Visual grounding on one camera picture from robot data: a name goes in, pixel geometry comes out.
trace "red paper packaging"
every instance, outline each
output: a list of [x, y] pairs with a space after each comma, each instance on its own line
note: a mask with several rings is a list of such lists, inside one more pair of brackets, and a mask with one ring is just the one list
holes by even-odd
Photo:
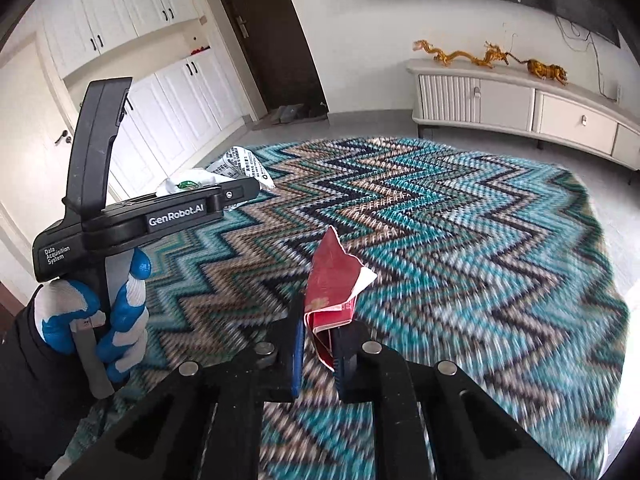
[[352, 254], [347, 254], [330, 226], [314, 253], [305, 294], [305, 325], [322, 364], [334, 371], [329, 329], [353, 319], [358, 294], [377, 278]]

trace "glove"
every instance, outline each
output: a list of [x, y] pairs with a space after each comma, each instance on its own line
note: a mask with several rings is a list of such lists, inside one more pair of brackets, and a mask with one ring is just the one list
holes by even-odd
[[[145, 281], [151, 274], [151, 262], [139, 249], [134, 250], [129, 279], [120, 287], [111, 308], [111, 329], [96, 346], [96, 353], [107, 365], [113, 383], [127, 379], [129, 371], [145, 355], [146, 323]], [[70, 323], [76, 319], [102, 317], [100, 300], [84, 283], [54, 280], [43, 286], [34, 299], [34, 320], [42, 340], [55, 351], [72, 355], [76, 346]]]

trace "silver screw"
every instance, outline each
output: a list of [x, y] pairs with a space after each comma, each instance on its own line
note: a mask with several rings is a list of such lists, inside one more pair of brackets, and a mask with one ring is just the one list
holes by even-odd
[[455, 375], [458, 367], [451, 361], [440, 361], [438, 363], [438, 371], [443, 375]]
[[189, 377], [195, 375], [198, 368], [198, 363], [194, 361], [185, 361], [178, 367], [178, 371], [180, 372], [180, 375]]
[[269, 343], [268, 341], [260, 341], [256, 343], [254, 346], [254, 352], [258, 355], [270, 355], [273, 354], [273, 351], [276, 349], [273, 343]]
[[366, 343], [362, 343], [362, 349], [367, 354], [379, 354], [382, 352], [382, 345], [377, 341], [367, 341]]

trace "white tv cabinet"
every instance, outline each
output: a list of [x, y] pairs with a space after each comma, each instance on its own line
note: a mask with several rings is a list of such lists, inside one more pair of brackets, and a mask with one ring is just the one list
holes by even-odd
[[421, 125], [493, 130], [565, 144], [640, 169], [640, 120], [601, 95], [500, 64], [489, 69], [460, 60], [446, 67], [412, 59], [407, 70], [415, 75], [413, 118], [419, 133]]

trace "rug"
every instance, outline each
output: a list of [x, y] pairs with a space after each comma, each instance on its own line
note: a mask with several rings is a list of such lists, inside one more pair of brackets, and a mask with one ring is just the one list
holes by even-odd
[[[421, 139], [252, 148], [276, 183], [147, 247], [149, 343], [113, 424], [178, 364], [260, 339], [304, 289], [328, 225], [378, 279], [356, 317], [406, 359], [456, 362], [575, 479], [595, 479], [624, 361], [617, 294], [587, 190], [566, 169]], [[93, 441], [99, 410], [68, 453]], [[369, 404], [338, 402], [305, 344], [303, 390], [265, 406], [260, 478], [372, 479]]]

